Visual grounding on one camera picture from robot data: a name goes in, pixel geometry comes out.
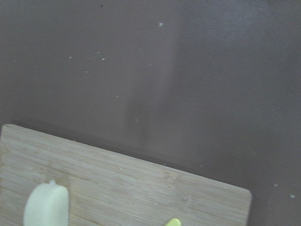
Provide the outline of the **wooden cutting board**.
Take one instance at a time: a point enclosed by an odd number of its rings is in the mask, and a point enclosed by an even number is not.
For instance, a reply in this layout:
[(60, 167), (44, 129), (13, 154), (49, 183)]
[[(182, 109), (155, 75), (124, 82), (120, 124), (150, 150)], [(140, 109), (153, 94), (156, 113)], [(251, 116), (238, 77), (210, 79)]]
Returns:
[(0, 137), (0, 223), (20, 226), (26, 201), (54, 180), (72, 226), (245, 226), (250, 191), (13, 124)]

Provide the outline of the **yellow plastic knife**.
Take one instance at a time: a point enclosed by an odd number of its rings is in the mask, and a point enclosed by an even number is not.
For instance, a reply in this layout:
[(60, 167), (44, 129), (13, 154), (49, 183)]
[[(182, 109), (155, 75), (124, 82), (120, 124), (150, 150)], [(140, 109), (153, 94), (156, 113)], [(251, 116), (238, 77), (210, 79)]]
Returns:
[(166, 222), (165, 226), (181, 226), (182, 223), (177, 218), (172, 218), (168, 222)]

